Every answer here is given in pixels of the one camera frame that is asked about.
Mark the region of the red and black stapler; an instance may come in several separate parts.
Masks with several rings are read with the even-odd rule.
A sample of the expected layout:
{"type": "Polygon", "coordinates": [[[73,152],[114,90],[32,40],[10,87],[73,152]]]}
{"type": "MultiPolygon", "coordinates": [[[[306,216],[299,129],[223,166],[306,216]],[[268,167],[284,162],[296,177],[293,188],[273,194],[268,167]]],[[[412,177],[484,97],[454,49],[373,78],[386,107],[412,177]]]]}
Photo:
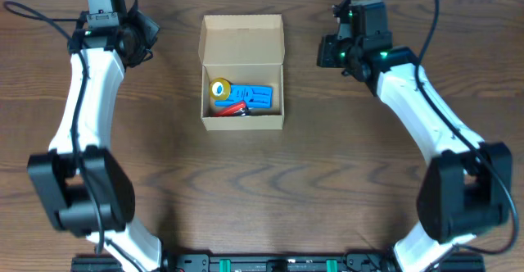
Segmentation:
{"type": "Polygon", "coordinates": [[[250,109],[244,101],[234,103],[214,114],[214,117],[249,116],[250,109]]]}

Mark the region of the blue plastic tape dispenser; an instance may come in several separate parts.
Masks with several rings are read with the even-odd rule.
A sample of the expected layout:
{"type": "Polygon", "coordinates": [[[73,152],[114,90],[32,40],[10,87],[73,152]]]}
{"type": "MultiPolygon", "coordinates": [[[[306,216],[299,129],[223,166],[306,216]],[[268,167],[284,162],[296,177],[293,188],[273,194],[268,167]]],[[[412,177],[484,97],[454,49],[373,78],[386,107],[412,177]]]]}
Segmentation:
{"type": "Polygon", "coordinates": [[[273,89],[259,85],[232,85],[225,100],[215,100],[217,107],[228,107],[244,101],[249,109],[269,109],[272,106],[273,89]]]}

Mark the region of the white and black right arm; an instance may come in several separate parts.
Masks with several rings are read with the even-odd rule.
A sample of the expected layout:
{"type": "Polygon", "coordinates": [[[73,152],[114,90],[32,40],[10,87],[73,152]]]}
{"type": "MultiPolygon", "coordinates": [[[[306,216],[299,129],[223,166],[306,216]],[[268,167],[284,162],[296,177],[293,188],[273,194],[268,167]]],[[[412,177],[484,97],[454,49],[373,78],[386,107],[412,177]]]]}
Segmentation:
{"type": "Polygon", "coordinates": [[[400,119],[427,164],[417,197],[418,222],[385,254],[351,255],[361,271],[482,271],[470,242],[507,222],[512,156],[469,129],[431,86],[421,60],[396,47],[382,0],[333,7],[338,30],[323,36],[317,63],[367,85],[400,119]]]}

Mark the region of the yellow adhesive tape roll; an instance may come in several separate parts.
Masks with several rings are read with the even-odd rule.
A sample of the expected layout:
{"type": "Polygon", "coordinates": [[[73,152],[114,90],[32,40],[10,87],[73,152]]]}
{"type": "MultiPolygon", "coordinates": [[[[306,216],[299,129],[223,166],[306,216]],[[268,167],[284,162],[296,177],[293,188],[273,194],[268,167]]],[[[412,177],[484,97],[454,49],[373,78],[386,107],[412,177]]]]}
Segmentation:
{"type": "Polygon", "coordinates": [[[224,78],[213,79],[210,82],[210,97],[214,100],[227,100],[231,94],[232,88],[229,81],[224,78]]]}

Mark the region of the brown cardboard box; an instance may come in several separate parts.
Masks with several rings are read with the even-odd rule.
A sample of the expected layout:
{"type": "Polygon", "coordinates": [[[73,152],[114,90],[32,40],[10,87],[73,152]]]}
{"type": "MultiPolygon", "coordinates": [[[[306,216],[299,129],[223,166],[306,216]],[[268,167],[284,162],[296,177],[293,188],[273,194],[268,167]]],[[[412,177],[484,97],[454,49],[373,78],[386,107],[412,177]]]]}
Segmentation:
{"type": "Polygon", "coordinates": [[[282,129],[284,124],[282,16],[205,16],[198,55],[201,61],[201,120],[208,131],[282,129]],[[272,89],[271,107],[250,109],[248,116],[218,117],[211,97],[215,79],[232,85],[272,89]]]}

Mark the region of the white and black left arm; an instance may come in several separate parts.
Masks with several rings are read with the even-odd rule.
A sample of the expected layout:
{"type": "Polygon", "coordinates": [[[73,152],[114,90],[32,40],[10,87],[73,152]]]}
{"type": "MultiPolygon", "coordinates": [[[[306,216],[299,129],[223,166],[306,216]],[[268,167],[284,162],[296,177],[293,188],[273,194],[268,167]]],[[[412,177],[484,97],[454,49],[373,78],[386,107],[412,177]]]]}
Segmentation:
{"type": "Polygon", "coordinates": [[[135,215],[133,185],[111,154],[125,72],[152,58],[160,28],[125,0],[88,0],[68,37],[72,70],[64,115],[28,174],[54,229],[108,251],[125,271],[160,271],[163,248],[135,215]]]}

